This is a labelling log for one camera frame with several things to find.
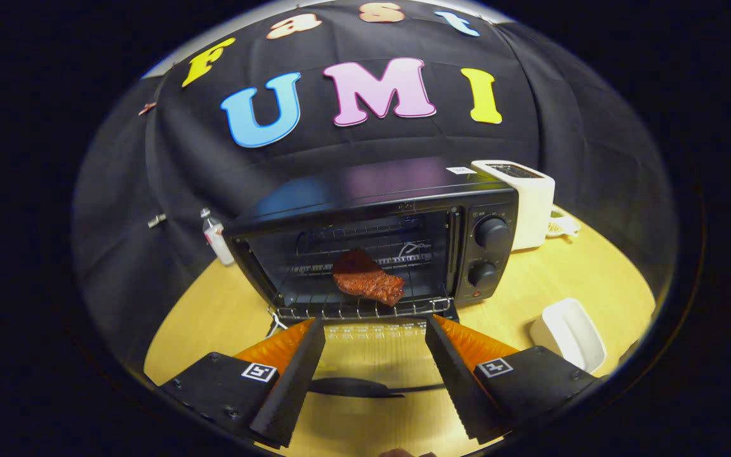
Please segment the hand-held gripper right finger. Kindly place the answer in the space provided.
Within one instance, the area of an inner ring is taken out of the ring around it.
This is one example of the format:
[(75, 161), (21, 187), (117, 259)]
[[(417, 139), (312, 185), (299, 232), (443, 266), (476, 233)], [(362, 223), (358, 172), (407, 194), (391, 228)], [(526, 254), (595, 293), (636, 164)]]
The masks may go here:
[(517, 350), (440, 315), (425, 342), (465, 433), (485, 444), (539, 433), (606, 381), (542, 345)]

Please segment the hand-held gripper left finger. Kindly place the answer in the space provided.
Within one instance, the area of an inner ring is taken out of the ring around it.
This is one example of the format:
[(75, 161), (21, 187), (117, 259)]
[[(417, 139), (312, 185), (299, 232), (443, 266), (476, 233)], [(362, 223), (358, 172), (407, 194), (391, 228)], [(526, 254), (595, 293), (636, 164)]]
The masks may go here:
[(159, 390), (221, 434), (287, 447), (325, 344), (307, 319), (235, 356), (208, 353)]

